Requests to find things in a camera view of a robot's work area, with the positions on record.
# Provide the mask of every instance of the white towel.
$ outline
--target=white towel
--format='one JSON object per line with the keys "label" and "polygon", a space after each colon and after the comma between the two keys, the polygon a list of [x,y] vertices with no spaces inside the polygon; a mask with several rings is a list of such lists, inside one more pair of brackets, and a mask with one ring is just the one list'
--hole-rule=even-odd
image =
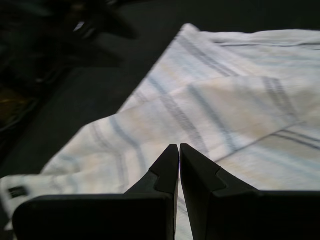
{"label": "white towel", "polygon": [[[119,113],[83,127],[39,175],[7,176],[8,215],[42,195],[124,193],[187,143],[260,190],[320,190],[320,32],[186,24]],[[24,187],[28,196],[11,198]],[[176,239],[192,239],[179,184]]]}

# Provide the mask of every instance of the striped fabric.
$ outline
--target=striped fabric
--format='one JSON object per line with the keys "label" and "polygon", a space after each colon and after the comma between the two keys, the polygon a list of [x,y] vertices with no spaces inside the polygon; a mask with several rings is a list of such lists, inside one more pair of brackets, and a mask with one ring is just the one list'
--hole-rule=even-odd
{"label": "striped fabric", "polygon": [[[39,175],[0,180],[9,216],[41,195],[124,193],[187,143],[260,190],[320,190],[320,32],[186,24],[119,113],[83,127]],[[29,195],[11,199],[8,189]],[[179,185],[177,240],[191,240]]]}

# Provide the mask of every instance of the black tab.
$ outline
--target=black tab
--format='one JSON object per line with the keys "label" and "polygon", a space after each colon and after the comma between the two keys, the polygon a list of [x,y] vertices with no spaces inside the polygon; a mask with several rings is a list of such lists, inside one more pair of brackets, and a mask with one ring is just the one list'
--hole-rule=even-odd
{"label": "black tab", "polygon": [[10,193],[10,196],[12,199],[21,197],[21,196],[28,196],[28,191],[23,186],[16,186],[13,188],[8,189],[8,192]]}

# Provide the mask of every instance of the black plastic piece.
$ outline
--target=black plastic piece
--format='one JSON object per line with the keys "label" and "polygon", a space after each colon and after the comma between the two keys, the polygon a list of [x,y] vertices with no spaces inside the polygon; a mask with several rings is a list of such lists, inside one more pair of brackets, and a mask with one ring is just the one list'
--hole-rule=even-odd
{"label": "black plastic piece", "polygon": [[23,203],[12,224],[18,240],[174,240],[179,151],[170,145],[125,194],[52,195]]}
{"label": "black plastic piece", "polygon": [[320,237],[320,192],[259,191],[187,144],[180,171],[194,240]]}

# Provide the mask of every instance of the dark background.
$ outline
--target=dark background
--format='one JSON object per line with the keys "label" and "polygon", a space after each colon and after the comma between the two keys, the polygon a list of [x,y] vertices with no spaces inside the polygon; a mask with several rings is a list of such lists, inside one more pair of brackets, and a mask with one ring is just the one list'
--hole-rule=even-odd
{"label": "dark background", "polygon": [[[38,174],[81,127],[115,114],[183,24],[209,32],[317,30],[317,9],[310,0],[150,0],[126,5],[119,14],[139,38],[104,34],[98,39],[124,58],[122,67],[72,70],[1,160],[0,178]],[[7,221],[1,210],[0,239]]]}

